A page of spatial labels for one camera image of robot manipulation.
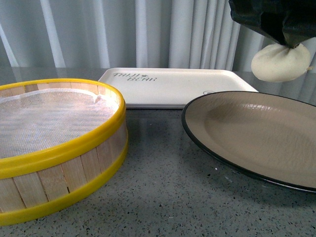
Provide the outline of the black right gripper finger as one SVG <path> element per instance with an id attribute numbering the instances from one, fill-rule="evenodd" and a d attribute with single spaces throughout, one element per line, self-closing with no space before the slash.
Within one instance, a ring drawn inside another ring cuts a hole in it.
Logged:
<path id="1" fill-rule="evenodd" d="M 231 18 L 235 22 L 286 45 L 283 21 L 286 13 L 278 0 L 230 0 Z"/>
<path id="2" fill-rule="evenodd" d="M 316 37 L 316 1 L 284 0 L 285 19 L 282 32 L 288 47 Z"/>

